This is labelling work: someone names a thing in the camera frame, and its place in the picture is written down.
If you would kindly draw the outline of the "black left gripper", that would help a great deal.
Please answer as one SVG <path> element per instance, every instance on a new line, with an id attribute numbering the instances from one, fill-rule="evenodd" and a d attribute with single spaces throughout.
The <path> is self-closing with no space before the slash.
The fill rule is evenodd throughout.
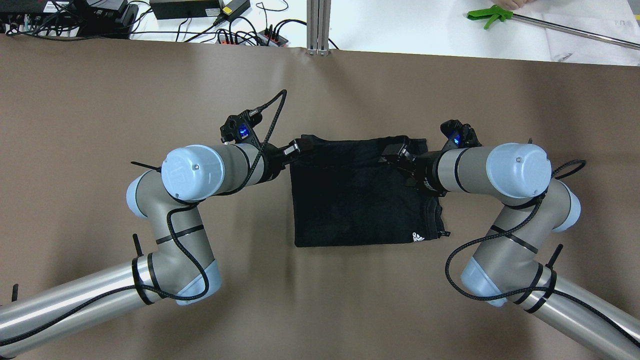
<path id="1" fill-rule="evenodd" d="M 262 153 L 263 173 L 258 183 L 274 180 L 286 166 L 297 161 L 302 153 L 301 140 L 293 140 L 282 147 L 276 147 L 268 142 L 265 145 Z"/>

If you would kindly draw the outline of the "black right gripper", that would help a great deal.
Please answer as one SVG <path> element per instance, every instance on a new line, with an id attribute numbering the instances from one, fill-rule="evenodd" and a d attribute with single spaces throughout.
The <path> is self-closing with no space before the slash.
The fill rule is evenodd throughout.
<path id="1" fill-rule="evenodd" d="M 380 162 L 386 162 L 399 170 L 406 178 L 405 187 L 414 188 L 430 197 L 444 197 L 446 189 L 438 175 L 438 164 L 444 151 L 409 153 L 406 144 L 388 145 Z"/>

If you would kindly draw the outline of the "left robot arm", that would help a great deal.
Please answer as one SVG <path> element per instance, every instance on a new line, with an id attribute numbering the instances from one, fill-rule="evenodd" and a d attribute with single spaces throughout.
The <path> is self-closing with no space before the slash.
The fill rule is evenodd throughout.
<path id="1" fill-rule="evenodd" d="M 269 182 L 310 149 L 295 139 L 282 147 L 240 142 L 169 152 L 159 169 L 141 174 L 126 191 L 131 212 L 150 222 L 157 250 L 2 307 L 1 358 L 163 299 L 185 306 L 212 296 L 222 280 L 199 203 Z"/>

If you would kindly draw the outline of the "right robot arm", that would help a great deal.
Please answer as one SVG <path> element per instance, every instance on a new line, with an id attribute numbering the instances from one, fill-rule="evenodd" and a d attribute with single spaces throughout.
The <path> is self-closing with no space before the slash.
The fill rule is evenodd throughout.
<path id="1" fill-rule="evenodd" d="M 381 159 L 407 176 L 407 185 L 437 196 L 489 195 L 503 209 L 486 235 L 456 248 L 445 262 L 451 287 L 469 299 L 514 303 L 603 359 L 639 358 L 639 321 L 554 269 L 562 248 L 542 264 L 535 259 L 553 233 L 578 221 L 581 204 L 532 143 L 409 153 L 390 145 Z"/>

